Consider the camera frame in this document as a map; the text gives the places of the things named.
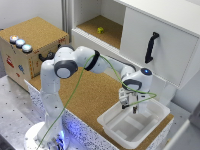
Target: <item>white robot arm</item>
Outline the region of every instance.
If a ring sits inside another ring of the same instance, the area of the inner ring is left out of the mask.
[[[65,79],[72,76],[78,70],[78,67],[84,67],[86,61],[92,55],[95,56],[88,61],[85,68],[86,70],[98,74],[104,72],[107,68],[111,68],[107,61],[99,57],[99,52],[83,46],[78,47],[75,51],[71,46],[61,46],[53,60],[46,60],[43,62],[40,75],[42,84],[41,98],[46,109],[46,116],[45,124],[37,135],[39,141],[41,141],[46,131],[63,109],[63,104],[58,95],[60,78]],[[125,85],[134,90],[149,92],[152,82],[152,73],[150,70],[142,68],[136,72],[135,67],[130,64],[120,62],[108,56],[103,57],[109,60],[114,69],[120,73],[121,80]],[[132,96],[133,91],[122,85],[122,88],[119,90],[119,99],[122,104],[122,109],[125,109],[132,103],[133,100],[130,98]],[[148,94],[137,93],[137,100],[146,99],[148,98],[147,96]],[[134,113],[136,113],[137,107],[136,105],[134,106]],[[63,139],[62,131],[62,119],[59,119],[54,124],[52,130],[48,132],[43,144],[48,145],[49,141],[53,139],[54,141],[59,138]]]

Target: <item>cabinet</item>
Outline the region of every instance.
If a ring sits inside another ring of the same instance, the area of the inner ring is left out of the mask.
[[[200,22],[195,19],[200,17],[199,6],[180,0],[73,0],[72,6],[75,48],[84,44],[80,39],[85,37],[91,41],[85,46],[96,47],[102,54],[110,53],[138,68],[146,67],[178,89],[199,71]],[[104,19],[98,21],[99,15]],[[100,26],[106,29],[102,35],[96,31]],[[153,60],[146,64],[153,32],[160,36],[154,41]]]

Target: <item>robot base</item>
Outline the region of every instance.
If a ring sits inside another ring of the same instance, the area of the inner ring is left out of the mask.
[[[37,136],[38,132],[40,131],[40,129],[42,128],[42,126],[44,125],[44,122],[40,122],[35,124],[34,126],[32,126],[25,134],[25,138],[24,138],[24,149],[25,150],[36,150],[39,142],[37,140],[35,140],[35,137]],[[68,147],[70,142],[69,137],[65,138],[65,145],[66,147]],[[48,147],[45,147],[44,145],[41,145],[40,148],[38,148],[38,150],[49,150]]]

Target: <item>white plastic tub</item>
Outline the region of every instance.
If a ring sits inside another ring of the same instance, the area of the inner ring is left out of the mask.
[[[135,149],[170,113],[170,109],[156,100],[150,100],[143,114],[133,114],[133,108],[122,110],[116,103],[97,121],[105,133],[126,149]]]

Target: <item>black handle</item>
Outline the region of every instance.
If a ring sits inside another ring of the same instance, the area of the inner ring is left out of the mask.
[[[154,45],[154,40],[157,39],[159,37],[159,34],[156,32],[153,32],[153,36],[151,37],[149,44],[148,44],[148,48],[147,48],[147,53],[145,56],[145,63],[149,63],[150,61],[153,60],[153,57],[151,57],[151,53],[152,53],[152,49],[153,49],[153,45]]]
[[[39,54],[39,59],[40,59],[42,62],[44,62],[45,60],[51,60],[51,59],[53,59],[54,56],[55,56],[55,54],[54,54],[53,52],[49,52],[49,53],[47,54],[47,57],[46,57],[46,58],[44,58],[44,57],[42,56],[42,54]]]

